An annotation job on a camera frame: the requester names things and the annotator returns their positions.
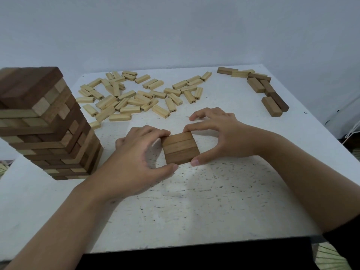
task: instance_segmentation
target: person's right arm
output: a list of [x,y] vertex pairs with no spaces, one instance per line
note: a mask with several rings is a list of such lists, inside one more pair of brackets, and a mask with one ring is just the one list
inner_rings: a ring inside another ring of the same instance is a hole
[[186,131],[216,130],[218,144],[195,157],[197,166],[218,157],[259,155],[294,192],[322,231],[331,231],[360,213],[360,186],[276,133],[243,124],[232,113],[205,108],[189,119],[208,120],[188,124]]

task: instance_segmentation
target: white tabletop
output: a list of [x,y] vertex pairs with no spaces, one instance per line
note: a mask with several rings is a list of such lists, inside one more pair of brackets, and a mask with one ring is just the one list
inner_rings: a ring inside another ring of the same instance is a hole
[[[115,140],[131,127],[149,124],[182,132],[188,116],[204,107],[220,107],[235,113],[238,120],[277,132],[314,155],[357,184],[359,162],[327,131],[313,115],[263,66],[231,66],[254,69],[272,77],[271,84],[290,106],[281,117],[271,117],[261,98],[245,78],[217,74],[217,67],[157,69],[138,71],[164,80],[165,87],[211,71],[203,83],[201,100],[184,104],[163,119],[151,110],[134,114],[131,121],[104,121],[96,130],[104,153],[103,163],[115,149]],[[86,74],[79,86],[105,73]],[[126,91],[144,90],[135,82],[124,82]],[[108,95],[102,85],[96,89]],[[166,108],[164,100],[159,105]],[[95,120],[87,113],[89,122]],[[215,146],[217,139],[194,132],[200,152]],[[165,164],[157,142],[149,159],[152,165]],[[55,181],[24,157],[19,157],[0,180],[0,260],[12,259],[48,220],[70,191],[82,180]],[[138,196],[121,202],[109,218],[89,252],[107,252],[254,239],[319,235],[320,231],[279,175],[261,158],[219,159],[204,166],[180,165],[173,177]]]

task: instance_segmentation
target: person's left arm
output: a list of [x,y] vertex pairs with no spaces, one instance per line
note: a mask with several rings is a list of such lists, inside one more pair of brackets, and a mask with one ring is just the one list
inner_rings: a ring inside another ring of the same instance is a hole
[[150,126],[131,128],[126,137],[116,141],[109,159],[74,188],[6,270],[75,269],[109,200],[144,191],[177,170],[176,164],[151,169],[146,162],[148,147],[168,135],[169,131]]

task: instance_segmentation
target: fingernail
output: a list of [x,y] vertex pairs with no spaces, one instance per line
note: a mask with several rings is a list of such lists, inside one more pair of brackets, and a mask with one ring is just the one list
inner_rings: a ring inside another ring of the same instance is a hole
[[193,160],[191,160],[190,164],[195,167],[195,166],[198,166],[199,165],[199,160],[194,158]]
[[173,165],[173,167],[172,167],[172,172],[175,172],[177,169],[179,168],[179,165]]

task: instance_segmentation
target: person's left hand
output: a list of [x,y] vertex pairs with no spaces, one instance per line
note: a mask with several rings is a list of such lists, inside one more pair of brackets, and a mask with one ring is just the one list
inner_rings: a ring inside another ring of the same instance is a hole
[[116,150],[109,159],[79,187],[107,201],[135,195],[170,177],[178,169],[177,164],[152,169],[145,157],[149,146],[169,135],[170,131],[147,125],[131,128],[126,137],[116,140]]

